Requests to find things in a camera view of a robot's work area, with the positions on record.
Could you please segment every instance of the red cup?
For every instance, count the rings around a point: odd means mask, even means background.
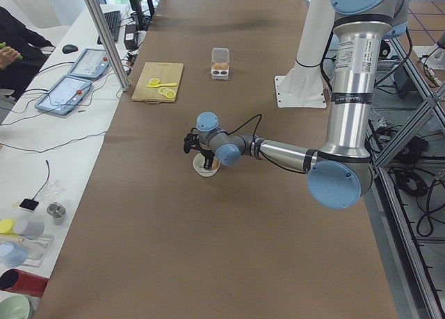
[[[34,297],[43,296],[47,283],[46,277],[18,269],[9,269],[0,276],[0,290]]]

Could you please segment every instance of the hand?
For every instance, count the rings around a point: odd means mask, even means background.
[[[6,67],[20,57],[20,53],[11,48],[4,47],[0,49],[0,69],[5,70]]]

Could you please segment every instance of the plastic container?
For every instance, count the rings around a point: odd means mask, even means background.
[[[0,245],[0,261],[7,268],[15,268],[28,258],[28,251],[18,244],[7,241]]]
[[[15,234],[34,240],[43,234],[44,227],[45,224],[43,222],[21,219],[16,221],[13,231]]]
[[[52,217],[54,225],[61,225],[63,223],[66,212],[66,209],[58,202],[53,202],[47,207],[47,213]]]
[[[211,50],[211,78],[227,80],[229,78],[230,52],[227,48]]]

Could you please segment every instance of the small white bowl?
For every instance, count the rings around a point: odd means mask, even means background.
[[[218,169],[220,168],[220,162],[216,157],[213,157],[213,169],[212,170],[206,170],[203,168],[204,166],[205,158],[201,154],[197,154],[195,158],[193,159],[193,168],[195,171],[201,175],[202,177],[211,177],[214,175]]]
[[[23,295],[6,298],[0,303],[1,319],[29,319],[32,314],[33,309],[28,298]]]

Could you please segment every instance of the green bowl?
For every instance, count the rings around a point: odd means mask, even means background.
[[[1,319],[29,319],[32,312],[28,298],[22,295],[6,298],[0,303]]]

